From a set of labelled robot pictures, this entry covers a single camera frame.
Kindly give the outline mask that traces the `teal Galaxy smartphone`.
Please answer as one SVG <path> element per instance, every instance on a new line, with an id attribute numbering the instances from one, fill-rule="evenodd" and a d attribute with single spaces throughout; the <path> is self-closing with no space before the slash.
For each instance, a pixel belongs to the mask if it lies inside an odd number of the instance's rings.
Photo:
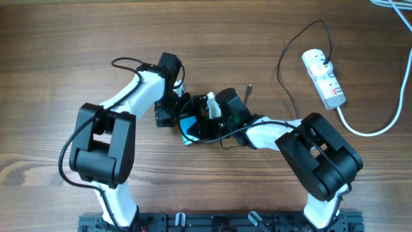
<path id="1" fill-rule="evenodd" d="M 195 116 L 180 120 L 180 126 L 184 134 L 191 140 L 200 140 L 199 124 Z"/>

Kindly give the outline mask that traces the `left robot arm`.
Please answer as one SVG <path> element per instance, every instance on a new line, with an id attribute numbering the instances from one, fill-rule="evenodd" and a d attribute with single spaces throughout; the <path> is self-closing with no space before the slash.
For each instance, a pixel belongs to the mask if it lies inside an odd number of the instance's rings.
<path id="1" fill-rule="evenodd" d="M 157 64 L 141 61 L 131 69 L 133 79 L 115 96 L 83 104 L 78 111 L 61 154 L 70 151 L 70 169 L 82 180 L 78 187 L 96 192 L 108 231 L 137 229 L 139 209 L 127 183 L 135 159 L 136 124 L 153 106 L 157 127 L 177 125 L 190 96 L 178 79 L 183 70 L 176 55 L 164 52 Z"/>

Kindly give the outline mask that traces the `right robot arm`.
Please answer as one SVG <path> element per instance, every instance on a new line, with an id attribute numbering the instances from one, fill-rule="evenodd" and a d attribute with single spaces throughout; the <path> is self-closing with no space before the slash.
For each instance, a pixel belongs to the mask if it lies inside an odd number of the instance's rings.
<path id="1" fill-rule="evenodd" d="M 234 88 L 189 97 L 176 118 L 184 142 L 232 137 L 242 147 L 280 152 L 308 192 L 303 214 L 318 231 L 336 223 L 342 198 L 363 167 L 360 155 L 321 114 L 294 121 L 251 114 Z"/>

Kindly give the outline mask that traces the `white USB charger plug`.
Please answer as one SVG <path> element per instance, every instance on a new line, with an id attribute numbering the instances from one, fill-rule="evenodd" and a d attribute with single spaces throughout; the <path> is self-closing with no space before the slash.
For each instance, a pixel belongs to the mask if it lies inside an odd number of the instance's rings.
<path id="1" fill-rule="evenodd" d="M 332 70 L 333 70 L 333 64 L 331 62 L 324 64 L 323 61 L 313 63 L 308 68 L 309 74 L 313 77 L 321 77 Z"/>

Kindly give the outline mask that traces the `white power strip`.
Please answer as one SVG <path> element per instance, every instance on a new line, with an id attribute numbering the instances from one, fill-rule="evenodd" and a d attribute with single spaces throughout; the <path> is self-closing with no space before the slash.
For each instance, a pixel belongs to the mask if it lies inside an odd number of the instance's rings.
<path id="1" fill-rule="evenodd" d="M 321 50 L 311 49 L 302 54 L 302 60 L 308 71 L 311 64 L 319 61 L 325 62 L 326 57 Z M 343 94 L 342 88 L 339 85 L 333 70 L 321 77 L 313 77 L 310 74 L 309 76 L 327 110 L 336 109 L 346 102 L 346 97 Z"/>

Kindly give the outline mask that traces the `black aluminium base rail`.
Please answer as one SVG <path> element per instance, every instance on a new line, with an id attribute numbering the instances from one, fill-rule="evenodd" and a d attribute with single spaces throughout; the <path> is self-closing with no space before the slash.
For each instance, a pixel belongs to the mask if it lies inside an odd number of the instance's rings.
<path id="1" fill-rule="evenodd" d="M 258 219 L 247 214 L 166 214 L 141 213 L 132 229 L 123 231 L 322 231 L 316 229 L 300 211 L 259 213 Z M 79 216 L 77 231 L 118 231 L 102 213 Z M 365 231 L 360 211 L 341 211 L 327 231 Z"/>

